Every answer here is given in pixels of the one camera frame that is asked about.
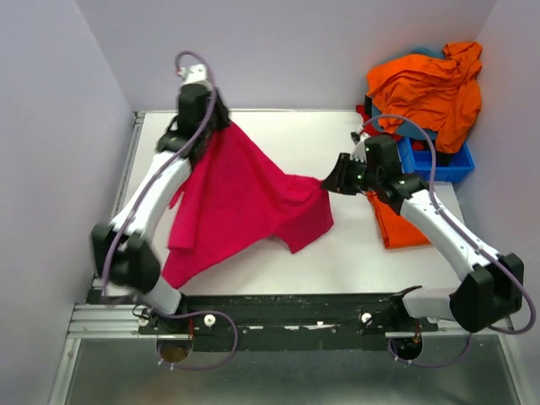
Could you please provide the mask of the magenta t-shirt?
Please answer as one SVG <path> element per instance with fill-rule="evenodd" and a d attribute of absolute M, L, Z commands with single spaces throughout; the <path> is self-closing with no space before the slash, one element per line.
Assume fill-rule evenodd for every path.
<path fill-rule="evenodd" d="M 235 123 L 213 134 L 169 207 L 177 212 L 163 275 L 175 289 L 259 240 L 296 253 L 334 224 L 321 181 L 283 172 Z"/>

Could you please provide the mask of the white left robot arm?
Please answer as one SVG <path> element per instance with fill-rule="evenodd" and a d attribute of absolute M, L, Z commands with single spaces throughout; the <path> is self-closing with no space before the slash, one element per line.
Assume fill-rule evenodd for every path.
<path fill-rule="evenodd" d="M 110 221 L 97 224 L 90 240 L 102 294 L 111 284 L 133 292 L 157 310 L 169 333 L 187 321 L 182 294 L 165 280 L 151 241 L 172 197 L 190 178 L 215 132 L 230 124 L 229 110 L 208 81 L 181 86 L 178 112 L 155 146 L 149 169 L 131 199 Z"/>

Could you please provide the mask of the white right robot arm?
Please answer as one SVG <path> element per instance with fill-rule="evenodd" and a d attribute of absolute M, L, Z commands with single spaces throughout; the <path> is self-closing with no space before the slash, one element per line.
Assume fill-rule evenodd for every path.
<path fill-rule="evenodd" d="M 522 260 L 484 244 L 444 206 L 424 178 L 402 172 L 397 143 L 391 137 L 366 138 L 351 154 L 341 153 L 321 186 L 349 196 L 373 192 L 418 229 L 457 275 L 456 289 L 418 286 L 401 292 L 401 302 L 387 312 L 397 330 L 408 330 L 419 318 L 435 318 L 479 332 L 521 308 Z"/>

